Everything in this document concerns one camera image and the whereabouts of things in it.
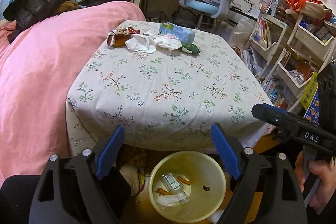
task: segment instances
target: table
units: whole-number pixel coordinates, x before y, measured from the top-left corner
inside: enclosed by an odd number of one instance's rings
[[[120,27],[158,33],[159,24],[125,21]],[[125,143],[151,150],[215,153],[210,128],[219,122],[243,146],[253,146],[269,125],[251,114],[271,104],[238,55],[221,37],[196,31],[201,53],[153,54],[107,47],[82,69],[68,93],[68,136],[73,155],[124,126]]]

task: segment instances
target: yellow trash bin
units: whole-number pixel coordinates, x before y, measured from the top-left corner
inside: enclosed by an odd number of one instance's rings
[[[187,203],[164,207],[156,202],[158,188],[168,191],[162,182],[162,175],[167,173],[190,181],[190,185],[184,184],[184,192],[190,199]],[[226,180],[221,167],[208,155],[195,151],[176,152],[161,160],[148,183],[149,198],[156,211],[179,223],[194,223],[212,215],[223,202],[225,191]]]

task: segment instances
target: red bag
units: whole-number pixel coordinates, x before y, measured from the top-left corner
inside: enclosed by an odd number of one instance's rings
[[[307,1],[315,2],[315,3],[323,5],[323,2],[320,0],[288,0],[291,9],[297,14],[299,14],[301,10],[305,7],[305,4]]]

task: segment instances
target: plastic packaging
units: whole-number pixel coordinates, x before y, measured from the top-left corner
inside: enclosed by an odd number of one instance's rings
[[[243,16],[241,20],[239,20],[238,25],[233,29],[232,38],[227,43],[231,47],[243,49],[252,34],[255,24],[256,21]]]
[[[188,196],[183,191],[183,183],[179,182],[177,176],[173,173],[167,173],[162,175],[162,181],[166,185],[168,192],[173,195],[179,195],[182,197],[179,201],[184,204],[189,201]]]

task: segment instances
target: shelf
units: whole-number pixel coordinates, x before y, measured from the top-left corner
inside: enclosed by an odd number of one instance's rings
[[[307,31],[302,26],[298,25],[295,37],[301,41],[303,45],[311,52],[311,54],[317,59],[323,62],[327,57],[327,54],[331,48],[334,37],[331,37],[327,43],[322,43],[315,35]]]
[[[255,32],[253,32],[250,36],[251,39],[251,46],[265,59],[268,60],[269,56],[272,54],[273,52],[273,48],[275,47],[276,43],[273,42],[273,44],[271,46],[269,46],[268,48],[264,48],[262,47],[259,42],[257,42],[254,38]]]
[[[260,16],[263,17],[264,19],[274,23],[275,25],[278,25],[279,27],[283,28],[283,29],[287,29],[288,25],[280,20],[278,20],[275,17],[271,17],[270,15],[260,12]]]
[[[302,85],[299,85],[294,78],[289,74],[289,72],[281,65],[282,58],[278,61],[277,73],[285,84],[289,87],[296,99],[299,99],[302,93],[305,91],[307,84],[309,83],[311,77],[306,80]]]

